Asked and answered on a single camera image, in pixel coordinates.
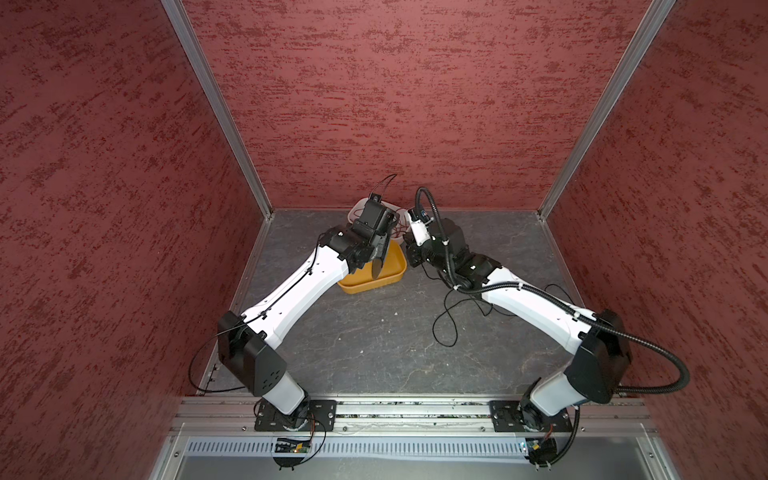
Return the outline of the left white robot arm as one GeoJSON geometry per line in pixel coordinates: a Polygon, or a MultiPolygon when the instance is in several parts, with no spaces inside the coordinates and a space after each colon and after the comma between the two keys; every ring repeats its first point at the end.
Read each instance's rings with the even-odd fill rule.
{"type": "Polygon", "coordinates": [[[348,225],[321,234],[307,260],[280,286],[241,314],[218,321],[219,361],[253,396],[273,407],[283,428],[298,431],[311,421],[308,393],[288,372],[277,349],[306,311],[333,285],[370,265],[383,269],[389,233],[360,236],[348,225]]]}

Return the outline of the dark grey cable spool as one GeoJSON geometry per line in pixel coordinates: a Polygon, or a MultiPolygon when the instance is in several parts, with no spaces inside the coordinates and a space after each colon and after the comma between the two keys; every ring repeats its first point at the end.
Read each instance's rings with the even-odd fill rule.
{"type": "Polygon", "coordinates": [[[383,270],[384,263],[388,254],[391,239],[389,235],[378,235],[373,239],[371,256],[371,276],[374,280],[378,279],[383,270]]]}

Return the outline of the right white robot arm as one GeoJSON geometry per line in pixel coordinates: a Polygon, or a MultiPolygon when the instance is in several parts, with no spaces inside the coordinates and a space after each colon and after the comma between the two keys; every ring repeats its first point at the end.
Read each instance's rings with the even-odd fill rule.
{"type": "Polygon", "coordinates": [[[572,355],[568,365],[535,381],[519,401],[517,417],[527,429],[540,431],[568,408],[606,404],[618,392],[631,352],[616,314],[561,300],[500,262],[471,252],[459,228],[447,236],[411,232],[404,242],[412,266],[431,265],[454,291],[508,311],[572,355]]]}

